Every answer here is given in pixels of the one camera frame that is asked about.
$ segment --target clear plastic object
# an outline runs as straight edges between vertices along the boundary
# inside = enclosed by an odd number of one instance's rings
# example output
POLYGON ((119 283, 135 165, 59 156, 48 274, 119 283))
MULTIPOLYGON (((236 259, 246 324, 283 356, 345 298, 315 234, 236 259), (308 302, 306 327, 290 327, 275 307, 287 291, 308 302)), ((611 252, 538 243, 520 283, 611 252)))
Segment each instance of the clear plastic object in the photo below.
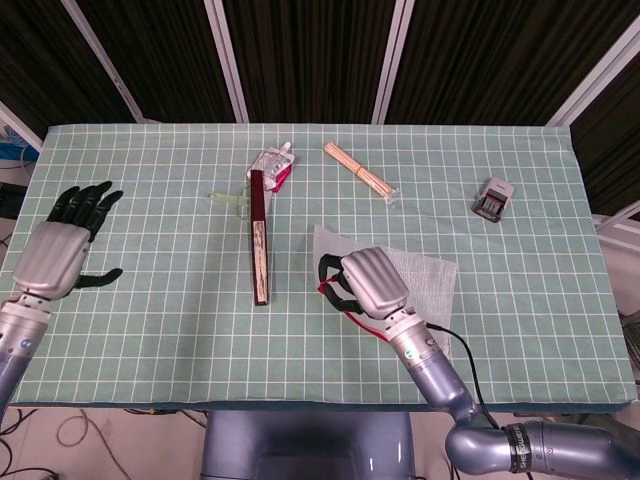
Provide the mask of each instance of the clear plastic object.
POLYGON ((277 192, 291 172, 295 155, 290 153, 291 142, 285 142, 279 149, 267 148, 247 171, 247 179, 251 179, 251 170, 262 170, 264 189, 277 192))
POLYGON ((383 195, 384 201, 389 207, 395 207, 400 202, 400 190, 393 188, 390 193, 383 195))

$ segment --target black robotic finger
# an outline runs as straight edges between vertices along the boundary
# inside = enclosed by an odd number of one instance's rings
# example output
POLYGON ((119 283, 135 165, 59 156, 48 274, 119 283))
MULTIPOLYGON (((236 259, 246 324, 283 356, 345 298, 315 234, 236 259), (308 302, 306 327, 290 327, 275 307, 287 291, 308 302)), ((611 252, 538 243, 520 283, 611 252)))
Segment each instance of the black robotic finger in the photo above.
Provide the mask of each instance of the black robotic finger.
POLYGON ((122 195, 122 190, 117 190, 107 195, 93 211, 93 214, 91 214, 86 224, 84 225, 84 227, 91 232, 91 237, 89 237, 90 242, 93 242, 93 239, 96 237, 96 234, 100 230, 100 227, 102 227, 105 218, 107 218, 107 213, 109 213, 109 210, 111 210, 113 204, 122 198, 122 195))
POLYGON ((87 189, 87 194, 82 199, 82 203, 80 203, 73 220, 71 223, 74 225, 84 226, 86 222, 89 220, 89 217, 93 213, 98 205, 98 202, 102 198, 107 190, 111 188, 112 183, 107 181, 103 182, 98 186, 89 187, 87 189))
POLYGON ((51 213, 47 217, 47 222, 57 222, 62 217, 62 213, 64 212, 69 200, 71 200, 78 192, 80 191, 80 187, 71 187, 68 190, 65 190, 62 195, 58 197, 56 200, 56 204, 51 209, 51 213))
POLYGON ((83 188, 73 197, 71 197, 71 200, 69 200, 69 203, 63 210, 62 215, 60 216, 60 220, 58 221, 62 223, 73 223, 73 218, 76 216, 80 204, 84 201, 87 195, 95 190, 95 188, 96 187, 94 187, 93 185, 87 188, 83 188))
POLYGON ((122 275, 121 268, 114 268, 104 275, 80 275, 75 288, 104 287, 115 282, 122 275))

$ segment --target cable on floor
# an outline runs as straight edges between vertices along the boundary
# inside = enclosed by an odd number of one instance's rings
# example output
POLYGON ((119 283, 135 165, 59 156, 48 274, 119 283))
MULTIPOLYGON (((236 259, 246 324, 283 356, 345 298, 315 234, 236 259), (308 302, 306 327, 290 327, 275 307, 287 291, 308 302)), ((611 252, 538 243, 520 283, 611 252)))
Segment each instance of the cable on floor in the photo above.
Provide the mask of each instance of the cable on floor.
POLYGON ((115 455, 113 454, 113 451, 111 450, 111 447, 109 446, 109 442, 107 442, 107 439, 104 437, 104 434, 102 433, 102 430, 100 430, 100 427, 98 427, 98 425, 93 420, 91 420, 89 418, 89 416, 87 415, 87 412, 85 412, 84 409, 80 408, 79 411, 80 411, 80 415, 73 415, 73 416, 65 419, 60 425, 58 425, 58 430, 56 431, 56 441, 58 442, 58 444, 63 446, 63 447, 68 447, 68 448, 76 447, 76 446, 80 445, 80 443, 82 443, 82 441, 85 438, 87 438, 87 434, 89 433, 89 427, 91 426, 96 431, 98 436, 100 437, 100 440, 102 440, 102 444, 107 449, 107 452, 109 453, 109 456, 111 457, 111 460, 113 460, 113 463, 116 465, 116 467, 118 467, 118 470, 120 470, 122 475, 127 480, 131 480, 131 476, 129 476, 127 471, 124 469, 124 467, 122 465, 120 465, 120 462, 118 462, 118 460, 116 459, 115 455), (62 431, 62 429, 64 428, 65 425, 67 425, 69 422, 71 422, 73 420, 81 420, 82 421, 82 433, 80 434, 80 437, 75 442, 65 443, 60 438, 60 432, 62 431))
MULTIPOLYGON (((125 408, 124 411, 132 415, 173 415, 175 413, 182 413, 185 417, 187 417, 193 423, 197 423, 202 428, 207 428, 207 426, 204 423, 202 423, 200 420, 198 420, 196 417, 191 415, 186 410, 155 410, 155 409, 140 410, 137 408, 125 408)), ((205 416, 205 418, 207 419, 209 418, 209 415, 207 414, 206 411, 204 410, 196 410, 196 411, 199 411, 200 413, 202 413, 205 416)))
POLYGON ((34 408, 33 410, 31 410, 26 415, 23 415, 22 414, 22 409, 18 408, 18 420, 16 420, 16 422, 13 425, 10 425, 7 428, 5 428, 4 430, 0 431, 0 437, 2 437, 4 435, 11 435, 13 432, 15 432, 20 427, 20 425, 22 425, 22 423, 27 418, 29 418, 31 415, 33 415, 37 411, 38 411, 38 409, 34 408))
POLYGON ((14 433, 16 430, 18 430, 20 425, 22 425, 27 418, 29 418, 31 415, 33 415, 37 411, 38 409, 36 408, 31 410, 26 415, 23 415, 22 409, 18 408, 18 420, 16 420, 15 423, 13 423, 12 425, 8 426, 7 428, 5 428, 0 432, 0 445, 2 445, 4 449, 7 451, 7 455, 9 457, 9 461, 7 462, 7 465, 2 470, 2 473, 0 473, 0 478, 6 478, 11 475, 15 475, 17 473, 22 473, 22 472, 45 472, 49 475, 48 478, 50 480, 60 480, 60 476, 56 472, 44 467, 26 467, 26 468, 18 468, 15 470, 11 470, 11 466, 13 465, 13 450, 11 448, 11 445, 9 445, 9 442, 7 442, 4 438, 1 438, 1 437, 5 437, 7 435, 11 435, 12 433, 14 433))
POLYGON ((198 420, 196 417, 191 416, 191 414, 189 414, 187 411, 185 410, 180 410, 180 413, 182 413, 185 417, 187 417, 189 420, 191 420, 193 423, 197 423, 198 425, 200 425, 202 428, 207 428, 207 426, 202 423, 200 420, 198 420))

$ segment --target white tissue paper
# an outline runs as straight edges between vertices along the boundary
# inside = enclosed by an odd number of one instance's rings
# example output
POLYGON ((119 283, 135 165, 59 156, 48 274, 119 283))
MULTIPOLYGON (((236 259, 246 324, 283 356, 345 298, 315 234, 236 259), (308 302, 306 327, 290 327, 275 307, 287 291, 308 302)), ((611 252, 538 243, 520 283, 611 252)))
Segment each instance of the white tissue paper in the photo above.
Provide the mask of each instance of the white tissue paper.
MULTIPOLYGON (((349 238, 341 237, 337 233, 330 232, 319 225, 315 226, 313 235, 313 276, 316 285, 318 279, 318 263, 326 253, 344 256, 356 250, 371 247, 357 243, 349 238)), ((429 323, 435 323, 445 328, 451 324, 451 305, 453 303, 453 289, 456 280, 458 266, 455 263, 431 258, 417 253, 408 253, 381 246, 387 254, 393 266, 396 267, 400 277, 409 288, 407 306, 413 306, 416 313, 429 323)), ((342 298, 353 298, 337 283, 332 283, 336 293, 342 298)), ((376 330, 383 330, 384 324, 379 320, 369 318, 366 314, 355 315, 365 325, 376 330)), ((448 357, 451 356, 451 342, 444 332, 432 331, 442 351, 448 357)))

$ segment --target floor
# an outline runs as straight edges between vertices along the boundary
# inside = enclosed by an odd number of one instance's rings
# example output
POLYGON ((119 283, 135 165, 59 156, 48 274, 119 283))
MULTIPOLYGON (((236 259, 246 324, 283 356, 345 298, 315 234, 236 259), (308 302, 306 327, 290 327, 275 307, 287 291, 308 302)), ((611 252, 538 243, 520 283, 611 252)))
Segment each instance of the floor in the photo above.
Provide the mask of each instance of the floor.
MULTIPOLYGON (((15 166, 15 162, 0 160, 0 169, 15 166)), ((8 183, 28 182, 28 176, 22 169, 0 170, 0 181, 8 183)), ((0 219, 0 238, 11 231, 15 222, 0 219)), ((4 259, 4 248, 0 247, 0 264, 4 259)), ((640 265, 629 268, 630 262, 624 252, 615 247, 605 249, 607 267, 613 281, 614 293, 622 299, 625 309, 640 309, 640 265), (620 281, 621 272, 626 272, 620 281)), ((89 418, 100 428, 110 445, 113 455, 128 472, 132 480, 195 480, 200 470, 204 429, 184 415, 141 416, 131 415, 117 409, 87 409, 89 418)), ((69 417, 79 415, 79 410, 71 408, 47 408, 30 416, 20 428, 11 435, 2 437, 13 449, 14 468, 44 466, 62 473, 63 480, 114 480, 124 479, 124 475, 115 466, 105 445, 97 432, 89 428, 86 438, 74 447, 65 447, 58 443, 56 433, 60 425, 69 417)), ((203 416, 194 413, 200 420, 203 416)), ((3 428, 12 424, 17 416, 10 409, 3 422, 3 428)), ((497 414, 501 424, 523 421, 509 414, 497 414)), ((620 421, 640 429, 640 402, 635 402, 616 415, 620 421)), ((450 430, 452 421, 445 414, 416 413, 411 415, 414 433, 416 473, 429 480, 449 478, 448 464, 444 454, 444 438, 450 430)), ((81 418, 71 420, 60 429, 60 440, 75 443, 83 434, 84 423, 81 418)), ((0 448, 0 465, 6 465, 7 452, 0 448)), ((43 472, 23 472, 9 477, 13 480, 41 480, 43 472)), ((463 479, 482 478, 485 480, 513 479, 510 473, 470 477, 462 474, 463 479)), ((560 477, 536 474, 536 480, 558 479, 560 477)))

